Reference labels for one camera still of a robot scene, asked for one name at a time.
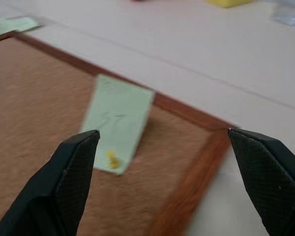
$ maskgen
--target cork board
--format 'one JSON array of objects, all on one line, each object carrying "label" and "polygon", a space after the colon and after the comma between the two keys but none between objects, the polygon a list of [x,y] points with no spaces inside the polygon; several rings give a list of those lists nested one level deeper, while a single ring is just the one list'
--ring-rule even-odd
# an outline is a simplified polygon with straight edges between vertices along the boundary
[{"label": "cork board", "polygon": [[[94,75],[114,76],[13,36],[0,40],[0,219],[80,129]],[[229,145],[228,126],[158,93],[125,174],[93,171],[78,235],[182,234]]]}]

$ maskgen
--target wooden frame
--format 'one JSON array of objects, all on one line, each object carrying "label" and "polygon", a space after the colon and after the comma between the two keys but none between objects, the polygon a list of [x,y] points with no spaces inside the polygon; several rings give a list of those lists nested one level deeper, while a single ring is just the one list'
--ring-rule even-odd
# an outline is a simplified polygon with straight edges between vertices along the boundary
[{"label": "wooden frame", "polygon": [[[67,62],[91,75],[106,74],[142,86],[23,33],[12,31],[0,35],[0,41],[11,37]],[[198,111],[159,92],[155,95],[154,105],[212,132],[208,142],[200,150],[199,155],[186,171],[185,176],[182,177],[175,192],[159,210],[148,232],[149,235],[182,235],[196,206],[204,196],[206,189],[218,170],[226,150],[230,146],[227,138],[227,130],[233,125]]]}]

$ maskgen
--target yellow push pin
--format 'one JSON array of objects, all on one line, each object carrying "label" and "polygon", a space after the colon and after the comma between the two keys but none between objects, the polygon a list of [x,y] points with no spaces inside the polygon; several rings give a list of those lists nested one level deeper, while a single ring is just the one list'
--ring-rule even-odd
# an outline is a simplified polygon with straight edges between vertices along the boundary
[{"label": "yellow push pin", "polygon": [[107,157],[110,159],[109,166],[112,169],[116,169],[119,167],[119,161],[117,160],[117,157],[116,157],[116,151],[108,151]]}]

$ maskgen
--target brown cork surface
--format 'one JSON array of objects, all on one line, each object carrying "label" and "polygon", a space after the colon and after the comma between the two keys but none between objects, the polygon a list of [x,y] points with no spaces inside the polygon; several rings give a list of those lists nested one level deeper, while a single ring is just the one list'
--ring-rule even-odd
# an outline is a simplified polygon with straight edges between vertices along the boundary
[{"label": "brown cork surface", "polygon": [[[0,41],[0,219],[58,144],[78,132],[94,83],[25,43]],[[147,234],[210,135],[153,106],[126,173],[94,170],[78,235]]]}]

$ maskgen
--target green sticky note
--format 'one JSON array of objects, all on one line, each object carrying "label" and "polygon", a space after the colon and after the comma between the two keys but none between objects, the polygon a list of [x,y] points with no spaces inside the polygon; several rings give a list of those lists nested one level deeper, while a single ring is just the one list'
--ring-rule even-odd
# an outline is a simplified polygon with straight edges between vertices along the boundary
[{"label": "green sticky note", "polygon": [[26,31],[38,27],[38,22],[29,16],[0,18],[0,34],[7,33],[13,30]]},{"label": "green sticky note", "polygon": [[[98,129],[94,167],[121,175],[131,163],[148,120],[155,92],[100,75],[81,131]],[[112,168],[111,153],[118,167]]]}]

